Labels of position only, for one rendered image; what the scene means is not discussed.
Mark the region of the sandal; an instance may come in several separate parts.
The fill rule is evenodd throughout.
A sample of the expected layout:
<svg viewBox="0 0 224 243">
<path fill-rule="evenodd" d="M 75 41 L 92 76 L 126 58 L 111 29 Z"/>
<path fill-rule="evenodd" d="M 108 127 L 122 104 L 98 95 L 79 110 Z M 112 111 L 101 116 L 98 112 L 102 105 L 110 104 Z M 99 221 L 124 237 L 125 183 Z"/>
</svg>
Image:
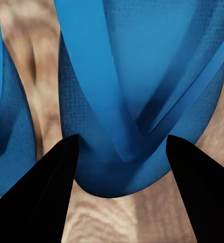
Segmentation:
<svg viewBox="0 0 224 243">
<path fill-rule="evenodd" d="M 36 156 L 31 110 L 0 26 L 0 196 L 31 170 Z"/>
<path fill-rule="evenodd" d="M 118 198 L 170 172 L 168 135 L 194 145 L 224 84 L 224 0 L 54 0 L 62 139 L 74 180 Z"/>
</svg>

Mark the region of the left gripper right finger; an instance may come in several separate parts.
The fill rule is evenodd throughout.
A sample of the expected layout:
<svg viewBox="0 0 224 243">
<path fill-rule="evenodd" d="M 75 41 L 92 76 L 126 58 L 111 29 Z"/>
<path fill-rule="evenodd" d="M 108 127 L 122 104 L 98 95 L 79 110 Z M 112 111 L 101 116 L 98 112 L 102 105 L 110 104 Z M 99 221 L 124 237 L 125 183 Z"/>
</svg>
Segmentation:
<svg viewBox="0 0 224 243">
<path fill-rule="evenodd" d="M 190 141 L 168 135 L 166 155 L 198 243 L 224 243 L 224 167 Z"/>
</svg>

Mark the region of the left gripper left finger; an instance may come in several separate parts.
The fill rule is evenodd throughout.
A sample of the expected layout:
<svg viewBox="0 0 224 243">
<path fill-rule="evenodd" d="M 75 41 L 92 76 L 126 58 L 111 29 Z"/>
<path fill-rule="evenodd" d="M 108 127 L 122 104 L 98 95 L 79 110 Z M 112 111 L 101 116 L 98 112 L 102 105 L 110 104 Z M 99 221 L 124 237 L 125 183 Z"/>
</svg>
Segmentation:
<svg viewBox="0 0 224 243">
<path fill-rule="evenodd" d="M 61 243 L 78 156 L 62 139 L 0 198 L 0 243 Z"/>
</svg>

